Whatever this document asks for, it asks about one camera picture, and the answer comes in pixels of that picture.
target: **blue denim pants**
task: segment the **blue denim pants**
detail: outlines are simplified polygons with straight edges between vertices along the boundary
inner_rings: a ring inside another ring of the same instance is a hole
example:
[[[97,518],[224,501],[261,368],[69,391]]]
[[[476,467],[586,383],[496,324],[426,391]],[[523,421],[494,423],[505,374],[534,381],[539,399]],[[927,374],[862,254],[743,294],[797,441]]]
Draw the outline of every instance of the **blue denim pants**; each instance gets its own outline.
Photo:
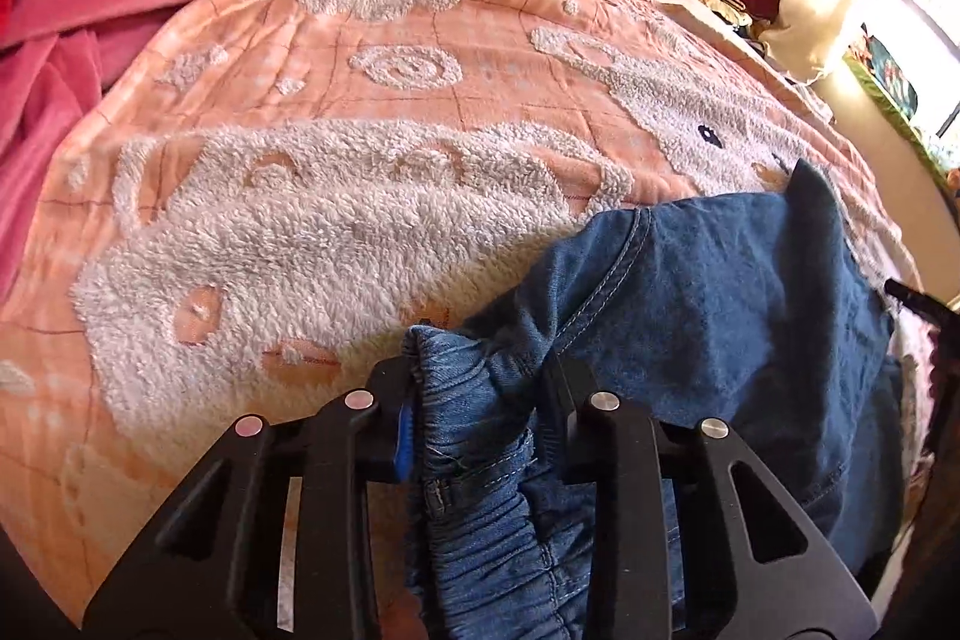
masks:
[[[784,194],[597,215],[462,328],[411,328],[422,409],[410,576],[429,632],[582,634],[594,491],[563,485],[534,445],[550,351],[660,420],[731,422],[856,572],[901,518],[891,333],[829,186],[803,161]]]

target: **peach fleece blanket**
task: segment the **peach fleece blanket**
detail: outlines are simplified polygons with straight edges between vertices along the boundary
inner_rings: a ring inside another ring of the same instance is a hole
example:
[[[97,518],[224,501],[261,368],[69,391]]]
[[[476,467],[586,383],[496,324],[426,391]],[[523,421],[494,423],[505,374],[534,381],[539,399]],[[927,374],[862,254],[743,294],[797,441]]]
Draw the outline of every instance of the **peach fleece blanket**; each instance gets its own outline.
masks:
[[[0,523],[79,619],[237,415],[313,413],[406,325],[457,323],[598,210],[779,189],[800,157],[868,278],[917,285],[853,148],[682,9],[195,1],[47,173],[0,310]],[[906,474],[921,337],[899,316]],[[374,492],[371,518],[388,605],[400,495]]]

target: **green fabric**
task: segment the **green fabric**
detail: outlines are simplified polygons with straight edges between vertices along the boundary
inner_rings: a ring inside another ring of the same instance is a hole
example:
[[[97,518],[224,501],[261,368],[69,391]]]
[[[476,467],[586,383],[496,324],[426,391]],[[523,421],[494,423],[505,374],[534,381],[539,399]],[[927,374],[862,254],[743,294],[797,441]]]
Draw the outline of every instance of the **green fabric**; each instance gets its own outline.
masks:
[[[917,158],[920,159],[925,170],[930,172],[930,176],[933,177],[937,186],[945,193],[949,193],[947,176],[942,172],[940,167],[937,166],[936,161],[933,160],[928,150],[923,146],[923,142],[920,140],[913,126],[909,124],[904,113],[901,113],[896,104],[894,104],[893,98],[883,90],[880,83],[877,83],[874,76],[870,74],[870,71],[867,71],[867,68],[860,63],[856,57],[847,53],[843,56],[843,59],[844,63],[850,67],[850,71],[853,72],[853,76],[856,77],[864,92],[874,100],[877,109],[880,110],[880,114],[894,127],[896,133],[910,143],[910,146],[912,146],[914,152],[917,154]]]

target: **window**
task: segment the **window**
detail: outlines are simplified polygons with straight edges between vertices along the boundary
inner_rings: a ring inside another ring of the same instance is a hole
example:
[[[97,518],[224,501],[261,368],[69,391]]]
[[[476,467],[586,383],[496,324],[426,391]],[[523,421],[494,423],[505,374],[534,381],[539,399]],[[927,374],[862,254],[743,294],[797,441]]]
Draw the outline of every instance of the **window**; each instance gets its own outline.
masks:
[[[866,28],[916,90],[910,124],[928,151],[960,166],[960,0],[877,0]]]

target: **metal pin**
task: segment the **metal pin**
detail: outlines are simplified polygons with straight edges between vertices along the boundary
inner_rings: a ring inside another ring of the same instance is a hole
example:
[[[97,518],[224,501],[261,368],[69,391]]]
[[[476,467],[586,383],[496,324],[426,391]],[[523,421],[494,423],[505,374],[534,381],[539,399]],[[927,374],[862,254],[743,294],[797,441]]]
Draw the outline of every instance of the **metal pin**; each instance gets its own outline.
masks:
[[[351,410],[366,410],[370,405],[373,405],[373,394],[363,389],[350,391],[347,396],[344,396],[344,405],[347,405]]]
[[[706,418],[700,423],[700,431],[710,439],[723,439],[730,433],[730,427],[719,418]]]
[[[233,430],[237,432],[240,437],[253,437],[255,434],[260,434],[260,432],[263,431],[263,420],[256,415],[244,415],[233,426]]]
[[[597,408],[597,410],[605,410],[606,413],[612,413],[613,410],[620,407],[620,400],[615,393],[611,393],[610,391],[597,391],[596,394],[590,397],[590,403]]]

